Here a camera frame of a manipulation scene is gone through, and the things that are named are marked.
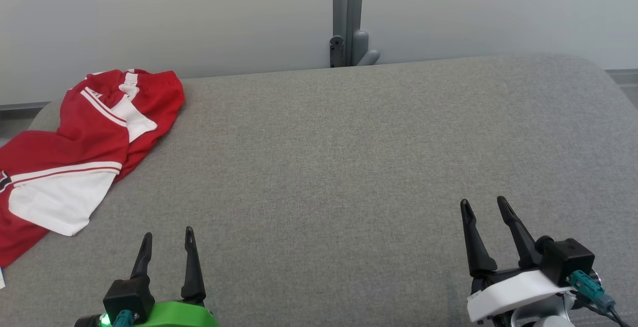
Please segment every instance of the gray bracket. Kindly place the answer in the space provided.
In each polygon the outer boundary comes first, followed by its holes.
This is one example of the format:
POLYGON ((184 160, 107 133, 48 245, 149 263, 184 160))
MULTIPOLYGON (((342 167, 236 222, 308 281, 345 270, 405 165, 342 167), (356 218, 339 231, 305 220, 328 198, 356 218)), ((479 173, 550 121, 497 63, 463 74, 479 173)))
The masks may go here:
POLYGON ((361 27, 362 0, 332 0, 330 67, 373 65, 381 56, 368 50, 369 34, 361 27))

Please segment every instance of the gray fabric surface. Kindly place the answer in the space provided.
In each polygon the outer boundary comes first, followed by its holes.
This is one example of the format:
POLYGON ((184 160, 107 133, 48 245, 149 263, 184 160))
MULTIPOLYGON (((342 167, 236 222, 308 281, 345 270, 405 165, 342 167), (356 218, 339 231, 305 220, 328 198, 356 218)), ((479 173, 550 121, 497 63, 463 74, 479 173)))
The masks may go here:
MULTIPOLYGON (((184 80, 173 130, 77 236, 5 270, 2 326, 102 311, 146 231, 178 298, 192 225, 207 306, 230 326, 471 326, 459 202, 501 268, 496 196, 533 236, 576 238, 638 325, 638 111, 588 61, 496 56, 184 80)), ((32 129, 53 130, 59 104, 32 129)), ((576 325, 612 326, 593 313, 576 325)))

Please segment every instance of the gray floor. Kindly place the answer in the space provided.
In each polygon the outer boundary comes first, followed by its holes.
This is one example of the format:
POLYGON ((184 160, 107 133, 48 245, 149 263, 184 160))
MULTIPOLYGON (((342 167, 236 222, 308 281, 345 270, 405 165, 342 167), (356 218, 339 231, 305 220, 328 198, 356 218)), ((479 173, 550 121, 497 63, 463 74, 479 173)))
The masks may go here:
MULTIPOLYGON (((638 109, 638 70, 609 70, 608 73, 638 109)), ((38 111, 39 109, 0 111, 0 146, 3 141, 27 130, 38 111)))

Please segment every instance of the white wall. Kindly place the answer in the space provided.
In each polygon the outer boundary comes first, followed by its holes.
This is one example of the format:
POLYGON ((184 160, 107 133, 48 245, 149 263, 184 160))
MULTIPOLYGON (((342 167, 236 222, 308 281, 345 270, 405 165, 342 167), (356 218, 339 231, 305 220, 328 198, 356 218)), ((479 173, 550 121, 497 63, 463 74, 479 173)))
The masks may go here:
POLYGON ((205 77, 328 67, 332 0, 0 0, 0 105, 91 72, 205 77))
POLYGON ((638 68, 638 0, 363 0, 382 63, 563 52, 638 68))

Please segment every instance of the red and white garment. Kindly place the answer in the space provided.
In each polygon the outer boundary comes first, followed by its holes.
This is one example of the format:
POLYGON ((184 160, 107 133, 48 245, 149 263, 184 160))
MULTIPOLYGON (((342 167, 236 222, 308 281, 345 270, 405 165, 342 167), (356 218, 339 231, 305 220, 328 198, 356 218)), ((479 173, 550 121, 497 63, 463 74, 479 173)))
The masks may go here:
POLYGON ((84 228, 113 181, 169 130, 183 102, 173 72, 91 74, 66 93, 55 133, 22 132, 2 146, 0 267, 48 230, 72 236, 84 228))

